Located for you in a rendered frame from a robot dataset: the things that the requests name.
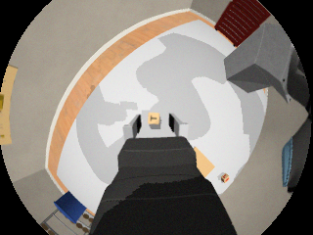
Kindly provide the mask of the tan flat mat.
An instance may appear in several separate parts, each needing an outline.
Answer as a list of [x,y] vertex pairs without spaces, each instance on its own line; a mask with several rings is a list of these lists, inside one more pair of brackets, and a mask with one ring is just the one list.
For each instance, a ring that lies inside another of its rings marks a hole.
[[206,178],[208,174],[215,168],[215,166],[197,147],[195,147],[194,150],[197,154],[197,168],[201,171],[201,174],[204,176],[204,178]]

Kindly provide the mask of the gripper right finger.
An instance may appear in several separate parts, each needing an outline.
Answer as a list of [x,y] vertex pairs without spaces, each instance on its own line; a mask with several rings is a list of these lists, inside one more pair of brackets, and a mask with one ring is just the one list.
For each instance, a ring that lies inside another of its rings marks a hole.
[[176,115],[169,114],[169,126],[176,136],[184,136],[188,140],[189,124],[182,122]]

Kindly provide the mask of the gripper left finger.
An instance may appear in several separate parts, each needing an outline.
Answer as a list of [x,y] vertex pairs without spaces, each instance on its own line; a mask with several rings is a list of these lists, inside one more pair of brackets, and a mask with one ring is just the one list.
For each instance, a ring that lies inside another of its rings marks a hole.
[[141,122],[141,115],[136,115],[129,124],[124,124],[122,126],[123,128],[123,135],[124,135],[124,141],[126,141],[128,138],[136,138],[137,133],[139,133],[142,126]]

